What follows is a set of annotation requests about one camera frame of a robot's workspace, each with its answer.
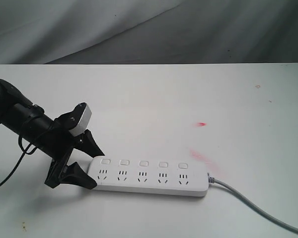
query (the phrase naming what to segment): gray cloth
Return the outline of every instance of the gray cloth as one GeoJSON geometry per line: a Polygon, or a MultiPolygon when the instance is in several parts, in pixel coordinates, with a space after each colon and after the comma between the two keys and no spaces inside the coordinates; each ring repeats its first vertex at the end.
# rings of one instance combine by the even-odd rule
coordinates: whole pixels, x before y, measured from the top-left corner
{"type": "Polygon", "coordinates": [[[298,62],[298,0],[27,2],[45,8],[0,27],[0,63],[298,62]]]}

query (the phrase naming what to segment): power socket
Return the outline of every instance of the power socket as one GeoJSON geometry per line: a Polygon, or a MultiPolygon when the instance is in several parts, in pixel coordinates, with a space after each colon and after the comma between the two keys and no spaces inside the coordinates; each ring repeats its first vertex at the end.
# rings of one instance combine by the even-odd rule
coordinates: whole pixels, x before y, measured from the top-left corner
{"type": "Polygon", "coordinates": [[[97,156],[88,175],[95,190],[203,197],[209,188],[206,166],[200,161],[173,159],[140,161],[97,156]]]}

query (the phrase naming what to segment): white power strip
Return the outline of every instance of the white power strip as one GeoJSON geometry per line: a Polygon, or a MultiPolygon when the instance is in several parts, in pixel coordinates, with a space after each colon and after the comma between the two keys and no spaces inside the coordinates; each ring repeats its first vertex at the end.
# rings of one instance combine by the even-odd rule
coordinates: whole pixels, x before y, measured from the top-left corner
{"type": "Polygon", "coordinates": [[[139,161],[95,157],[88,175],[97,181],[95,190],[205,196],[208,173],[199,161],[139,161]]]}

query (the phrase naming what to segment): white table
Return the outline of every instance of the white table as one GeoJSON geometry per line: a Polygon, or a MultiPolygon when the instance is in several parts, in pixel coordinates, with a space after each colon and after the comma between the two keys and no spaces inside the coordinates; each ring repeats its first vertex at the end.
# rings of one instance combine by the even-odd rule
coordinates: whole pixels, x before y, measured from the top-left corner
{"type": "MultiPolygon", "coordinates": [[[[0,65],[0,78],[51,118],[87,102],[106,155],[205,160],[298,227],[298,64],[0,65]]],[[[17,135],[0,125],[0,181],[20,154],[17,135]]],[[[214,186],[203,199],[51,189],[49,164],[37,151],[0,188],[0,238],[297,237],[214,186]]]]}

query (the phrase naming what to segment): red stain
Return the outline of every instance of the red stain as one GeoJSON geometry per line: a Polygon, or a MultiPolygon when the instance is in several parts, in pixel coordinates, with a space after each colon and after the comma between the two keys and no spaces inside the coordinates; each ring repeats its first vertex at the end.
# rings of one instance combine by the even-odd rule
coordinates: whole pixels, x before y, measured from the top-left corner
{"type": "Polygon", "coordinates": [[[192,149],[190,149],[190,155],[191,155],[191,157],[193,157],[196,160],[203,161],[206,164],[207,168],[211,172],[213,172],[215,175],[220,174],[219,167],[215,163],[213,163],[211,160],[209,160],[206,156],[204,156],[204,155],[200,154],[198,151],[195,151],[192,149]]]}
{"type": "Polygon", "coordinates": [[[203,123],[203,122],[198,122],[196,125],[197,125],[197,126],[205,126],[205,125],[207,125],[207,124],[206,124],[206,123],[203,123]]]}

